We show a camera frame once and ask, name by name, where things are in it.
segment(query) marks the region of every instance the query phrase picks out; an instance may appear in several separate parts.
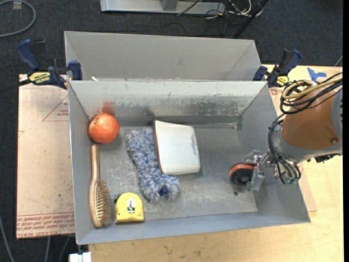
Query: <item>hairbrush bristles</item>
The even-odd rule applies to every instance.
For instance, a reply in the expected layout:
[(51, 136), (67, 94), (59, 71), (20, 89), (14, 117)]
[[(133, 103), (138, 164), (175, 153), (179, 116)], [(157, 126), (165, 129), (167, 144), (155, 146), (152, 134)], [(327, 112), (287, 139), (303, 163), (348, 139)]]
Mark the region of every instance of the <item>hairbrush bristles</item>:
[(108, 224), (111, 214), (111, 198), (107, 184), (99, 180), (95, 187), (95, 211), (100, 224)]

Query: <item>blue clamp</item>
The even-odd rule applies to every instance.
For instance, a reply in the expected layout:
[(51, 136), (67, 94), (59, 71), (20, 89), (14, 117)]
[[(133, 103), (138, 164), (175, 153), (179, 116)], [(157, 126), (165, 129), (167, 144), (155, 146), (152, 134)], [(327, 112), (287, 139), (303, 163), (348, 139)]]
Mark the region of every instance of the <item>blue clamp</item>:
[(255, 74), (255, 76), (253, 77), (253, 81), (261, 81), (263, 79), (263, 77), (266, 75), (267, 73), (267, 67), (265, 66), (260, 66)]
[(284, 86), (288, 82), (289, 72), (298, 65), (301, 59), (299, 51), (285, 49), (279, 65), (275, 65), (273, 71), (267, 73), (268, 86)]
[(43, 71), (38, 58), (41, 60), (44, 59), (45, 52), (43, 48), (45, 43), (45, 40), (32, 43), (30, 39), (26, 39), (21, 42), (16, 49), (21, 60), (27, 63), (31, 68), (27, 74), (28, 80), (25, 81), (25, 84), (53, 85), (67, 89), (67, 81), (61, 77), (61, 74), (67, 71), (72, 72), (74, 80), (82, 80), (81, 65), (76, 60), (70, 61), (67, 67), (57, 69), (53, 66), (49, 66), (46, 69), (44, 68)]

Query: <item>tape measure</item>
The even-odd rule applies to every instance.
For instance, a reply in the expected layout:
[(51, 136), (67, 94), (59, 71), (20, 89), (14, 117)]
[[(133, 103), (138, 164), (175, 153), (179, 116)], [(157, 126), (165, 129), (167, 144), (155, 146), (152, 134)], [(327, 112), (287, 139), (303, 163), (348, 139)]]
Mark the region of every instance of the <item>tape measure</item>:
[(131, 192), (121, 194), (115, 203), (115, 223), (143, 221), (144, 212), (141, 198)]

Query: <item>red object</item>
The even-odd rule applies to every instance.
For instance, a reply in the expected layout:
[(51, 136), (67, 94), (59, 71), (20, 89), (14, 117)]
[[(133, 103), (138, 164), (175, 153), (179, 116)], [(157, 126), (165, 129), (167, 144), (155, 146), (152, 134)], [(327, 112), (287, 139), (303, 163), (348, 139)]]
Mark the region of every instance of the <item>red object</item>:
[(119, 123), (112, 115), (102, 113), (96, 115), (88, 126), (88, 135), (98, 144), (108, 144), (119, 133)]
[(251, 180), (254, 168), (252, 164), (235, 164), (229, 170), (229, 178), (234, 183), (245, 184)]

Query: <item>gray bin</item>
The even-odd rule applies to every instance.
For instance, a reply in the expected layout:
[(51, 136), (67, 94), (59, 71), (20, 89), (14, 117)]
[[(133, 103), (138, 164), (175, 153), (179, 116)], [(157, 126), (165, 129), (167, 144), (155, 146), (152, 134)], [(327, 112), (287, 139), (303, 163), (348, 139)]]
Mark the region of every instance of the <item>gray bin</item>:
[[(67, 62), (78, 60), (85, 77), (70, 81), (68, 87), (78, 244), (309, 222), (299, 186), (286, 186), (275, 180), (272, 168), (266, 171), (259, 192), (233, 185), (228, 177), (230, 167), (244, 162), (245, 154), (267, 150), (268, 127), (275, 119), (266, 83), (250, 80), (260, 65), (253, 41), (79, 32), (66, 32), (65, 37)], [(215, 40), (221, 42), (220, 50), (212, 54), (209, 48), (216, 46)], [(123, 53), (129, 53), (127, 57), (118, 46), (121, 44)], [(144, 58), (156, 56), (163, 51), (159, 47), (163, 44), (170, 46), (168, 59), (159, 56), (163, 62), (141, 59), (137, 54), (148, 48), (150, 52)], [(193, 44), (197, 53), (186, 55)], [(206, 63), (206, 70), (197, 73), (195, 68), (201, 67), (204, 54), (215, 59)], [(219, 62), (226, 58), (231, 61)], [(133, 59), (144, 65), (142, 69)], [(165, 74), (166, 68), (174, 69), (171, 75)], [(98, 81), (88, 80), (93, 76)], [(121, 130), (115, 141), (99, 145), (101, 178), (112, 200), (124, 192), (137, 193), (143, 201), (145, 222), (111, 223), (96, 229), (88, 206), (93, 142), (87, 127), (104, 102), (113, 105)], [(125, 134), (152, 125), (154, 119), (192, 125), (201, 160), (199, 173), (178, 176), (177, 197), (157, 204), (143, 197), (135, 166), (125, 150)]]

